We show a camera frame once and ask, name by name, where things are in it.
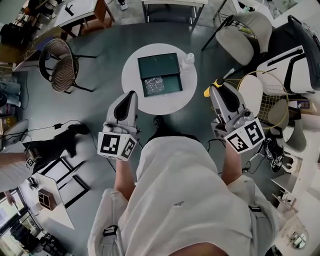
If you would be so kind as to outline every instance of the black shoe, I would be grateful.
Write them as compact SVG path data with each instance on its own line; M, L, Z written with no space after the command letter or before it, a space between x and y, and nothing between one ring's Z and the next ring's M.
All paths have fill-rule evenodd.
M90 132L89 128L85 124L71 124L69 125L68 129L73 132L74 135L87 135Z
M70 141L70 143L66 146L65 149L70 158L73 158L76 154L76 142L74 140Z
M157 115L157 116L153 119L153 124L154 124L154 126L155 126L157 129L166 126L165 120L164 120L164 118L163 118L161 115Z

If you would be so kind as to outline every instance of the white table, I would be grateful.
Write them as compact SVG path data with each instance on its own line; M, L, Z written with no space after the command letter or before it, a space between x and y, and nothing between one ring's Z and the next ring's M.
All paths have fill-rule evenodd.
M35 173L32 176L37 180L39 185L39 190L44 189L52 193L57 203L57 206L52 211L45 207L42 207L42 210L36 216L37 220L41 222L45 222L48 218L51 218L52 220L74 230L75 227L71 222L68 212L62 201L56 181L53 178L43 176L39 173ZM31 190L28 186L27 180L22 185L20 185L19 188L28 205L32 207L39 202L38 190L35 190L35 189Z
M198 22L199 16L204 6L208 4L208 0L141 0L141 3L142 3L145 22L149 22L148 5L160 4L160 5L193 6L194 20L193 18L190 18L190 21L191 21L191 24L195 26Z
M154 43L136 50L126 61L122 70L121 83L125 93L135 91L138 96L139 110L152 115L167 115L182 109L193 97L197 87L197 71L194 65L188 71L181 70L182 91L145 97L139 73L138 58L176 53L179 64L186 53L179 48Z
M68 6L73 16L71 16L65 7ZM57 17L55 18L54 27L60 27L68 34L72 35L72 27L85 23L88 26L88 21L98 19L101 25L106 28L105 15L106 12L110 15L112 21L115 21L114 16L109 10L104 0L74 0L69 1L61 7Z

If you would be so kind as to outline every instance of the gray cushion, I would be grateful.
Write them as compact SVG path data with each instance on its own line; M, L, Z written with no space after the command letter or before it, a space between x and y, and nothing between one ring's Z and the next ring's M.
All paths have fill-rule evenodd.
M234 26L223 27L216 33L219 44L241 65L246 66L254 56L249 40Z

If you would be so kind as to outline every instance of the hand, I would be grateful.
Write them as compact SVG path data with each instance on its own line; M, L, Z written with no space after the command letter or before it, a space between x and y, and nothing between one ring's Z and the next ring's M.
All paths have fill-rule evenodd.
M7 201L8 201L8 203L9 203L9 205L11 205L11 206L16 202L14 196L12 194L10 194L10 193L6 193L5 197L6 197Z

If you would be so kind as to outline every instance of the white shirt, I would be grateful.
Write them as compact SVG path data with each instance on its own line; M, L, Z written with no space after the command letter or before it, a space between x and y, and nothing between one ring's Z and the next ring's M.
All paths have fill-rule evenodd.
M24 153L26 148L21 142L6 147L3 153ZM8 165L0 165L0 192L15 189L32 175L26 162L20 161Z
M251 254L248 204L228 190L199 142L151 140L142 150L137 180L118 222L126 256L168 256L203 242L229 256Z

